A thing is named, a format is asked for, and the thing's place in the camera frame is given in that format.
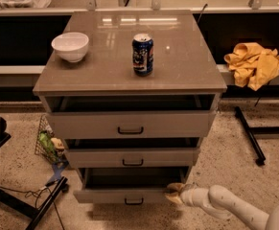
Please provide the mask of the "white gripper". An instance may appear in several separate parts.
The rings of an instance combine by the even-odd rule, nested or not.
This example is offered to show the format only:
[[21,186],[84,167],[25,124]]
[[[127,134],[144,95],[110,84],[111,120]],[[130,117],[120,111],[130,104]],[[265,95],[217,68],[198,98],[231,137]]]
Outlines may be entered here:
[[181,205],[184,203],[190,207],[204,209],[209,203],[207,189],[195,187],[190,184],[185,185],[183,183],[170,183],[167,188],[176,191],[174,193],[165,194],[165,197],[175,204]]

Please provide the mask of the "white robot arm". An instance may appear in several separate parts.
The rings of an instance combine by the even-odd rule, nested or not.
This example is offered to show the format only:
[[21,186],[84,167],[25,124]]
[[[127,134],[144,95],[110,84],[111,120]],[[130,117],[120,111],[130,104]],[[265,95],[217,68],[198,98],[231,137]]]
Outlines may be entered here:
[[270,214],[265,213],[220,185],[205,189],[171,183],[167,188],[170,192],[165,197],[176,204],[198,207],[216,219],[234,215],[251,230],[279,230],[279,205]]

